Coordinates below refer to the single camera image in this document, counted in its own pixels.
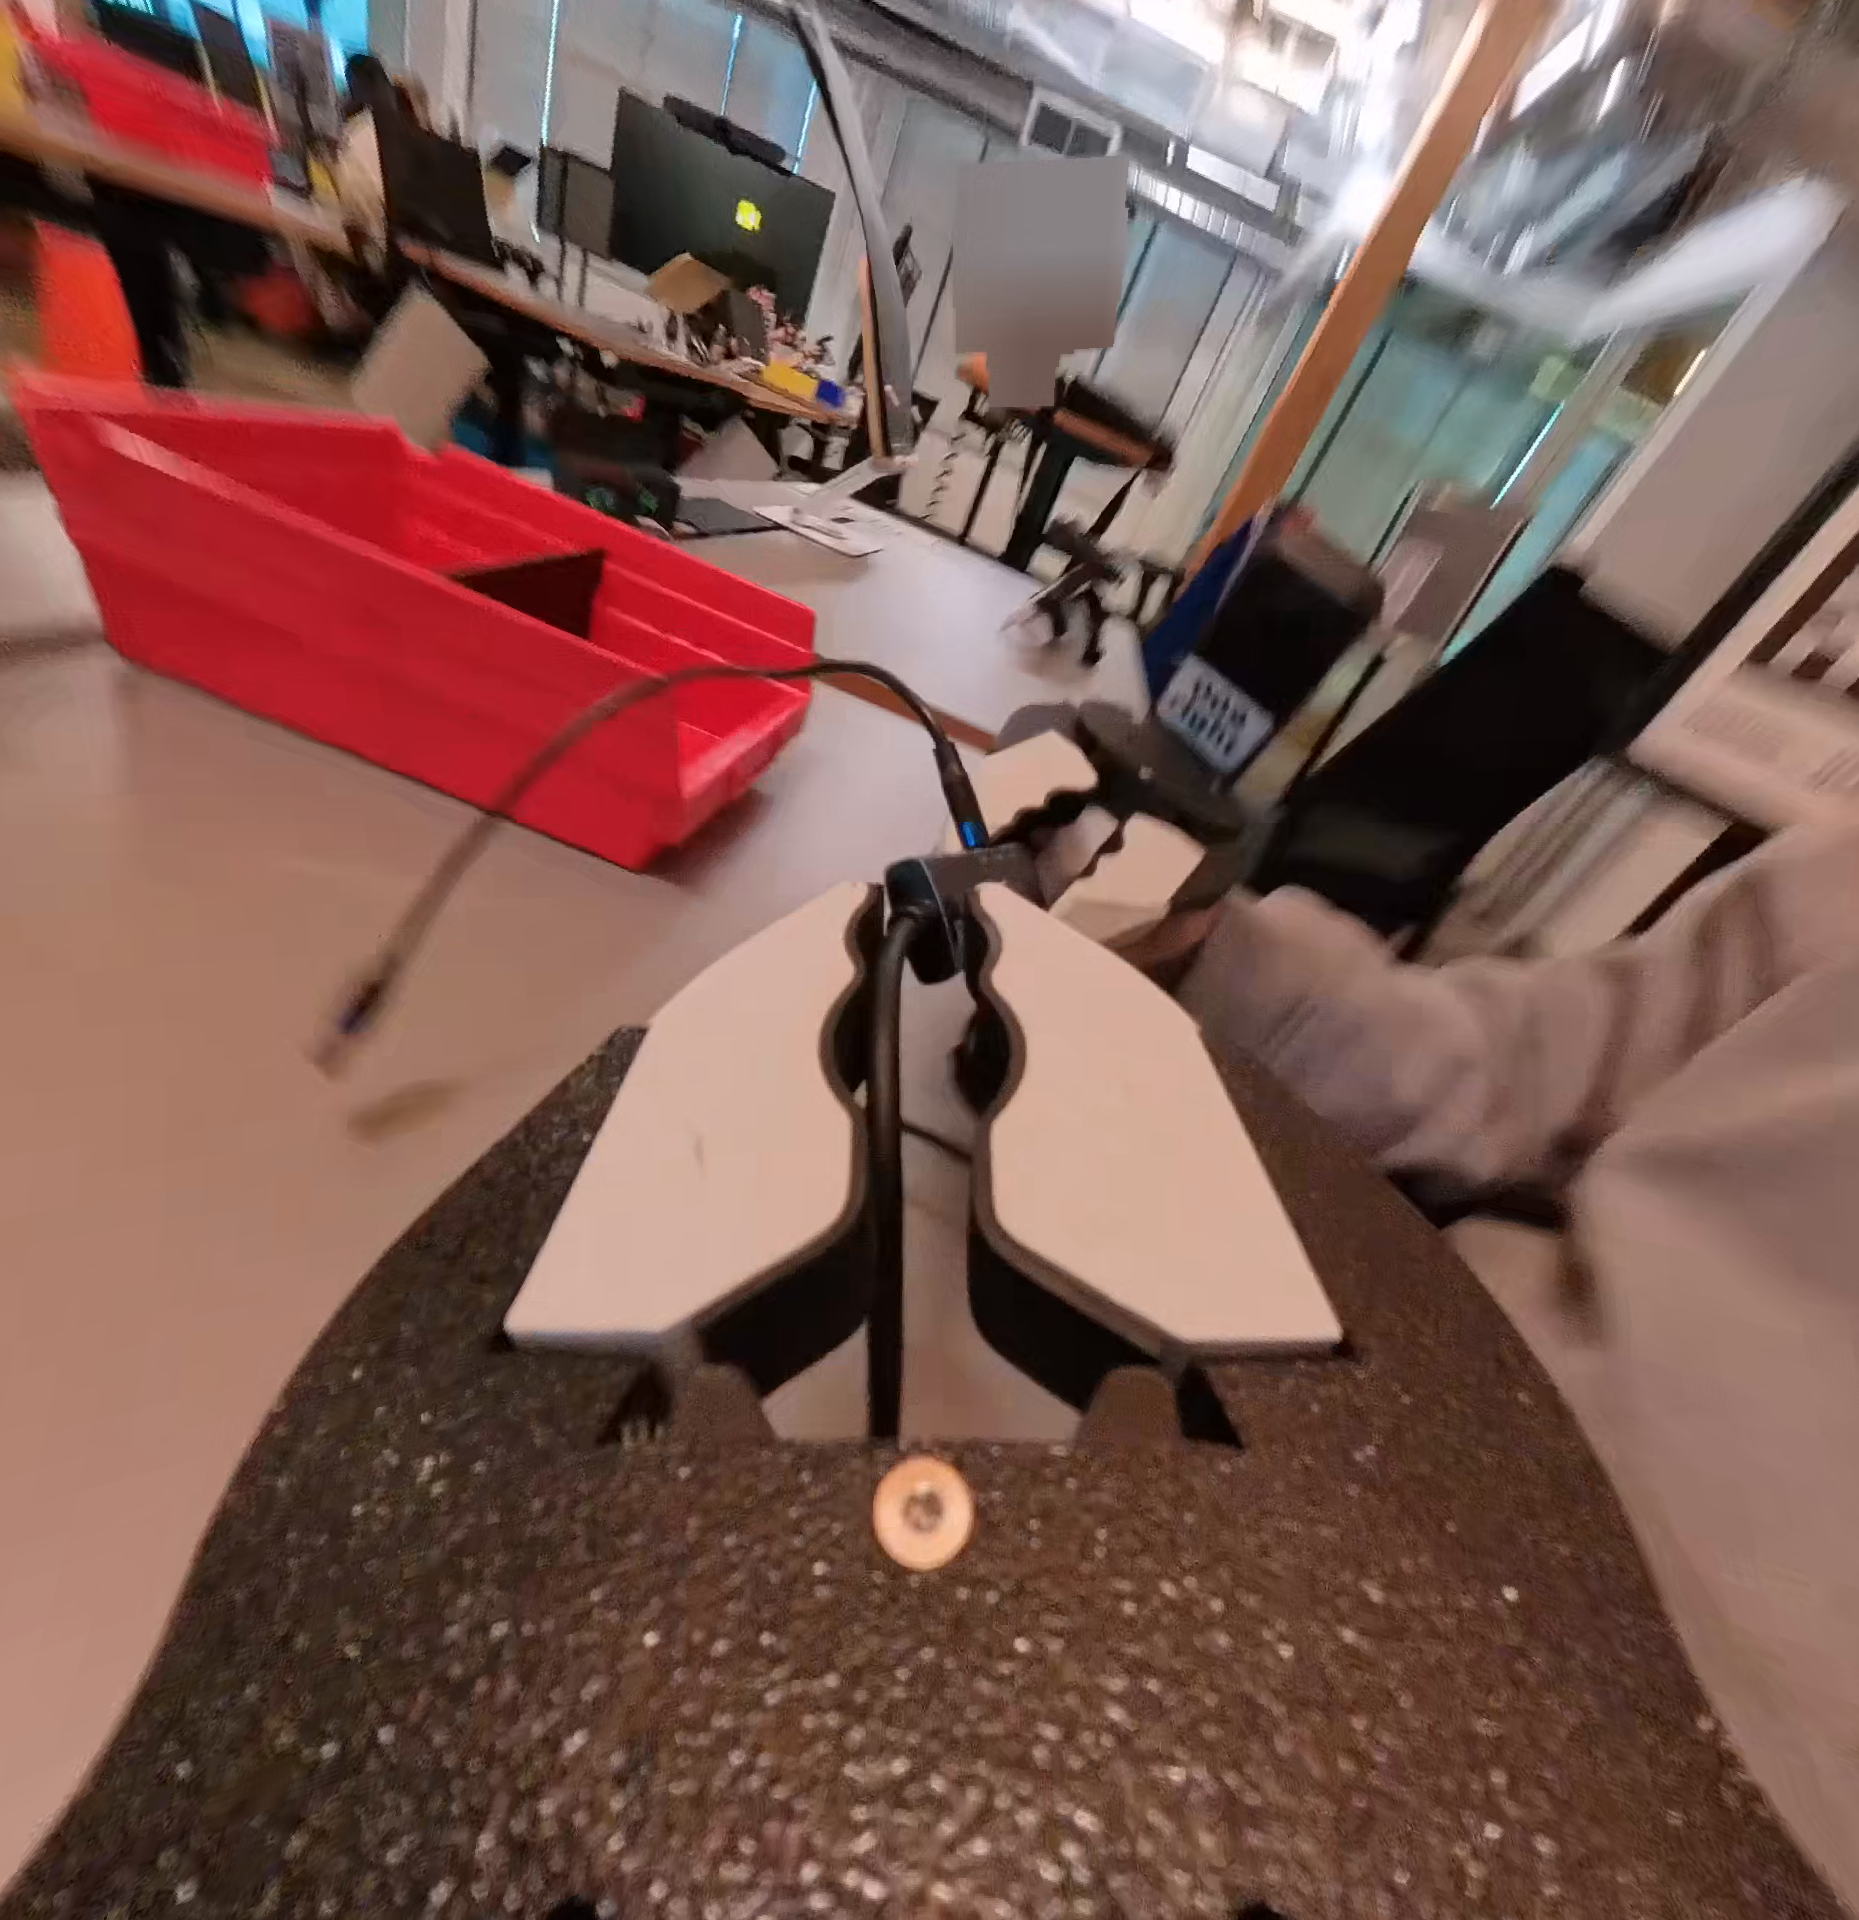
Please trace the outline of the red plastic bin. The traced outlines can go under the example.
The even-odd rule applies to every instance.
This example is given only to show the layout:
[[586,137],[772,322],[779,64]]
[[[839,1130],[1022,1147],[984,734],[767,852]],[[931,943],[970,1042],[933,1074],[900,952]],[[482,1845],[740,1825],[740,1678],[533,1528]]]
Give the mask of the red plastic bin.
[[[49,374],[11,397],[125,660],[464,804],[632,679],[818,655],[794,599],[385,421]],[[607,556],[589,640],[448,578],[580,549]]]

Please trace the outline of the person's grey hoodie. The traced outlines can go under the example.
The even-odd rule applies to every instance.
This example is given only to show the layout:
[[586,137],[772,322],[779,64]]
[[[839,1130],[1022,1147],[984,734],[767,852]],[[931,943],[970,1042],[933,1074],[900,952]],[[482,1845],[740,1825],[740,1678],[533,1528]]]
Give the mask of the person's grey hoodie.
[[1859,963],[1571,1166],[1549,1345],[1725,1721],[1859,1916]]

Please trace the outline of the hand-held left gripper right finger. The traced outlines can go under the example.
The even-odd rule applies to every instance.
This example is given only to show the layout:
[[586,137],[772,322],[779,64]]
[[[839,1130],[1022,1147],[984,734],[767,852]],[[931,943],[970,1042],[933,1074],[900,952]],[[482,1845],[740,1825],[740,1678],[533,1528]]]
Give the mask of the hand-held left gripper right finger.
[[1152,1370],[1319,1359],[1343,1325],[1197,1024],[1008,886],[970,901],[977,1109],[968,1305],[1063,1405]]

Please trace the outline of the thin black cable blue plug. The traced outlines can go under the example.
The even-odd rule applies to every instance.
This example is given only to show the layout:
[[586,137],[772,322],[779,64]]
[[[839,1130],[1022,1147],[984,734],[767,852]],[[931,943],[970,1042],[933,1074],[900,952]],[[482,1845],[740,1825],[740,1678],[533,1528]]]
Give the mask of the thin black cable blue plug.
[[491,838],[514,822],[519,804],[523,804],[558,766],[573,756],[580,747],[602,728],[617,721],[636,709],[647,709],[654,702],[673,696],[678,688],[704,683],[856,683],[887,696],[905,720],[912,720],[928,734],[935,756],[937,783],[944,796],[948,823],[957,829],[964,852],[979,852],[990,844],[990,826],[986,811],[977,796],[968,763],[959,750],[954,734],[948,730],[940,716],[917,696],[894,671],[871,660],[810,660],[790,666],[768,664],[707,664],[676,669],[663,675],[632,679],[628,683],[609,691],[593,703],[579,709],[568,717],[555,733],[548,734],[532,756],[523,760],[502,781],[497,796],[460,827],[445,852],[436,857],[434,867],[424,876],[420,886],[400,908],[398,916],[387,925],[384,938],[365,960],[365,970],[347,985],[337,1010],[326,1024],[314,1034],[310,1062],[323,1078],[337,1078],[356,1046],[385,1017],[387,1003],[398,993],[398,985],[420,953],[439,916],[451,902],[457,889],[482,857]]

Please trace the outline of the black computer monitor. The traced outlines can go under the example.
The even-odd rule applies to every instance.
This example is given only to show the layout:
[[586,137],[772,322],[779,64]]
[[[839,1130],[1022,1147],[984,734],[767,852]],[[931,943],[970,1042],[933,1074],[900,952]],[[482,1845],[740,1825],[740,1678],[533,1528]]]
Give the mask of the black computer monitor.
[[834,217],[831,188],[732,154],[632,90],[615,103],[609,175],[613,263],[654,274],[688,254],[805,323]]

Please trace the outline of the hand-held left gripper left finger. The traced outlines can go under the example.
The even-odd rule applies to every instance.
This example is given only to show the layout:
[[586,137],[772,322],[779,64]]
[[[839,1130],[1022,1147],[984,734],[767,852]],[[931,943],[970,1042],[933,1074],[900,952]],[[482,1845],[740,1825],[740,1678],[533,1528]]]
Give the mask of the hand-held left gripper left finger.
[[703,1361],[787,1386],[861,1328],[869,880],[726,952],[651,1021],[508,1315],[523,1352]]

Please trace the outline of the open cardboard box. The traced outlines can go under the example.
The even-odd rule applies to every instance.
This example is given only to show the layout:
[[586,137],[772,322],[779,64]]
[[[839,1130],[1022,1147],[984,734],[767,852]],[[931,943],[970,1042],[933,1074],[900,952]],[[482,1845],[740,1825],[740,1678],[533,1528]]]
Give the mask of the open cardboard box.
[[751,262],[711,263],[694,253],[678,253],[647,278],[647,297],[666,315],[694,316],[722,304],[728,294],[751,297],[759,285],[772,293]]

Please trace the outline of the black webcam bar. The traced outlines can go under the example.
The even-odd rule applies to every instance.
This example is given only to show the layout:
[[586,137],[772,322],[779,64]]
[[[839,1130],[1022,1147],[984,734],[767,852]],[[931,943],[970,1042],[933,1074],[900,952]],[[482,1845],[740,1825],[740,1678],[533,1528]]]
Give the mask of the black webcam bar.
[[751,128],[736,124],[722,114],[703,108],[699,104],[683,96],[666,94],[663,107],[678,122],[678,126],[713,139],[730,155],[751,158],[753,163],[770,168],[784,168],[790,160],[788,152],[770,137],[753,134]]

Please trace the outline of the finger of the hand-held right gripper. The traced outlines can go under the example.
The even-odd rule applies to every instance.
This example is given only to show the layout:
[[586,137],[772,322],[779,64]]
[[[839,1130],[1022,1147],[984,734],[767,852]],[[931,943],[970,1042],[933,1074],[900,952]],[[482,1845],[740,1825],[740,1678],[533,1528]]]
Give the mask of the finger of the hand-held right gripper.
[[1038,852],[1051,916],[1167,916],[1204,863],[1204,848],[1168,823],[1071,823]]
[[1044,846],[1099,801],[1099,769],[1067,733],[1036,733],[970,771],[988,846]]

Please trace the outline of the wooden post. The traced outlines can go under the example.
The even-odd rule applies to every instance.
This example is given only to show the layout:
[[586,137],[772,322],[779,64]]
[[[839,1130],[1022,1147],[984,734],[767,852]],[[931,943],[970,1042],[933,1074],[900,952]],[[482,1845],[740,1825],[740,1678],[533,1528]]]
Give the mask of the wooden post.
[[1359,347],[1395,301],[1423,229],[1448,198],[1485,118],[1507,94],[1549,14],[1551,6],[1544,3],[1483,3],[1473,14],[1443,87],[1432,96],[1370,229],[1337,280],[1219,511],[1192,546],[1186,573],[1197,573],[1222,543],[1278,502]]

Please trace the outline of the small dark monitor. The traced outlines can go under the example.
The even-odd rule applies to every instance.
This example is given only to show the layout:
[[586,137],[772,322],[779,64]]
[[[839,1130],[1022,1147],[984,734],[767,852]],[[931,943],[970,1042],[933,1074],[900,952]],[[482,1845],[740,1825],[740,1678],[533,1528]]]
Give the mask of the small dark monitor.
[[575,154],[541,146],[533,227],[558,249],[613,254],[613,173]]

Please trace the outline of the white panel stand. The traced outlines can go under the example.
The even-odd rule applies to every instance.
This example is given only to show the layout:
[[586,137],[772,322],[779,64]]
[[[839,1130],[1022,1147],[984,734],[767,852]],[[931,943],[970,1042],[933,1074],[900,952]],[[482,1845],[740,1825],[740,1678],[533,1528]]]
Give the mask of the white panel stand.
[[864,495],[900,482],[914,466],[914,451],[869,453],[824,486],[782,487],[772,500],[761,500],[751,511],[798,541],[861,564],[887,543],[884,518],[864,505]]

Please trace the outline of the person's right forearm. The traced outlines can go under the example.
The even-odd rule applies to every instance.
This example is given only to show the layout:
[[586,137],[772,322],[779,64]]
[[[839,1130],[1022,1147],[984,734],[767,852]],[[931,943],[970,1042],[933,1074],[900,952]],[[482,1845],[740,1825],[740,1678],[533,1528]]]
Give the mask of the person's right forearm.
[[1224,902],[1173,995],[1388,1170],[1511,1187],[1586,1160],[1786,995],[1859,963],[1859,812],[1797,826],[1645,933],[1569,957],[1399,959],[1300,889]]

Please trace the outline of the blue jacket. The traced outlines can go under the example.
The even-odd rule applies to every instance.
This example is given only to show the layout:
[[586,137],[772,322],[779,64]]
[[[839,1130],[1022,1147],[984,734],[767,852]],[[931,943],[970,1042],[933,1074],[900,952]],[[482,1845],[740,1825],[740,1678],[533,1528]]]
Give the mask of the blue jacket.
[[1156,625],[1140,640],[1140,666],[1149,702],[1156,703],[1168,681],[1182,669],[1218,616],[1224,610],[1247,563],[1253,560],[1265,537],[1265,515],[1255,515],[1222,541],[1185,583],[1178,598],[1164,607]]

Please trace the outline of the black bin divider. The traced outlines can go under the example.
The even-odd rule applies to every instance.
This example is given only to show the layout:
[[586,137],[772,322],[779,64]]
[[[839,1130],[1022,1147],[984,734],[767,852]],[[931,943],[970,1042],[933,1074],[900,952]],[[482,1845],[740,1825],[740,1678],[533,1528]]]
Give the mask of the black bin divider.
[[512,564],[448,573],[460,589],[570,637],[589,640],[602,591],[607,556],[601,549],[562,552]]

